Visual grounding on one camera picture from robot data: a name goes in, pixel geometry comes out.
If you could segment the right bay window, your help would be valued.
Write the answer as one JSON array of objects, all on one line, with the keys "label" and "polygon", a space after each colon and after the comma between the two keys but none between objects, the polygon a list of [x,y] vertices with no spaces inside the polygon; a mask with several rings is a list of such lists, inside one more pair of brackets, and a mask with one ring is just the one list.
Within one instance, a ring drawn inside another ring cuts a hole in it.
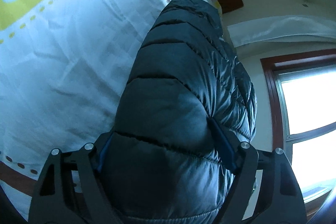
[{"label": "right bay window", "polygon": [[269,94],[273,147],[285,151],[312,219],[335,190],[335,50],[260,62]]}]

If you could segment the patterned white bed sheet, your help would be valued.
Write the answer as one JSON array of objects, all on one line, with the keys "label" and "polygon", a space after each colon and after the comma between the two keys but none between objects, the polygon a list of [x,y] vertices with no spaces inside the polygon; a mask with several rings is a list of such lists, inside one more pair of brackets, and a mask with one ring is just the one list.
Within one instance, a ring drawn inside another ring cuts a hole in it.
[{"label": "patterned white bed sheet", "polygon": [[111,129],[169,1],[1,0],[1,187],[22,217],[53,148],[77,150]]}]

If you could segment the black quilted puffer jacket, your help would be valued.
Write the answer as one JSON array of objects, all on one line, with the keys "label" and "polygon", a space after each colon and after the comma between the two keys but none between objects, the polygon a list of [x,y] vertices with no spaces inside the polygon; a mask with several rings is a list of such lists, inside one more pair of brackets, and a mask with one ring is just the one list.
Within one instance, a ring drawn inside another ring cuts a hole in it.
[{"label": "black quilted puffer jacket", "polygon": [[117,108],[102,165],[124,223],[211,223],[233,182],[208,120],[251,141],[256,94],[217,10],[171,0],[148,32]]}]

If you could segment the pale curtain right of headboard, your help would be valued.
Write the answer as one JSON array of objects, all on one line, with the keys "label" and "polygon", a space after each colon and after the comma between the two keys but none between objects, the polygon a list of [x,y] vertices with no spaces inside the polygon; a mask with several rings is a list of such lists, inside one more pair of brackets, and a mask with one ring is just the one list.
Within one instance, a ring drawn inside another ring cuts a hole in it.
[{"label": "pale curtain right of headboard", "polygon": [[335,42],[335,20],[321,16],[271,16],[228,26],[234,47],[259,42]]}]

